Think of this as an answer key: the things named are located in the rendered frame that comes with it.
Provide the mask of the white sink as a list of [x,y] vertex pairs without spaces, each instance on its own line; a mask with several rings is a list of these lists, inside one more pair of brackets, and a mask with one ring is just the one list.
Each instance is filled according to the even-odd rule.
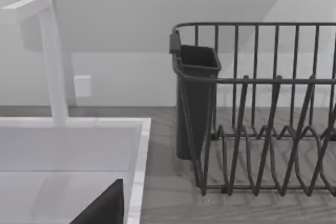
[[149,118],[0,118],[0,224],[69,224],[123,179],[123,224],[140,224]]

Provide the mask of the white wall socket plate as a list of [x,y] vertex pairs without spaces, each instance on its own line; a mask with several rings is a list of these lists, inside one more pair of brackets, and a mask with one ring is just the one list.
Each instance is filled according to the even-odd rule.
[[92,96],[92,84],[90,75],[74,76],[75,95],[80,98]]

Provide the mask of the tall white tap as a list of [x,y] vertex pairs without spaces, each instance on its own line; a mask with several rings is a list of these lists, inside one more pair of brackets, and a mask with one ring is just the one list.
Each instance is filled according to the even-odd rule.
[[37,15],[40,22],[50,108],[54,125],[68,119],[65,72],[53,0],[19,0],[0,8],[0,24],[19,23]]

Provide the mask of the dark grey cutlery holder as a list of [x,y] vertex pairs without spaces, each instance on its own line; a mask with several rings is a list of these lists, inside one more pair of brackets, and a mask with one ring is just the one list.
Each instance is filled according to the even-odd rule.
[[[218,77],[222,69],[219,57],[211,47],[182,45],[182,71],[189,76]],[[199,158],[204,143],[208,119],[208,103],[213,96],[208,95],[209,83],[185,82],[181,89],[177,87],[176,112],[176,154],[182,160],[191,160],[185,115],[182,103],[182,90],[187,93],[188,111],[191,116],[196,157]]]

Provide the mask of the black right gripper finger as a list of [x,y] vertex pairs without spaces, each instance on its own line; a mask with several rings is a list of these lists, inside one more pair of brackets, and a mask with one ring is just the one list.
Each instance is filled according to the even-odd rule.
[[69,224],[123,224],[123,179],[116,179]]

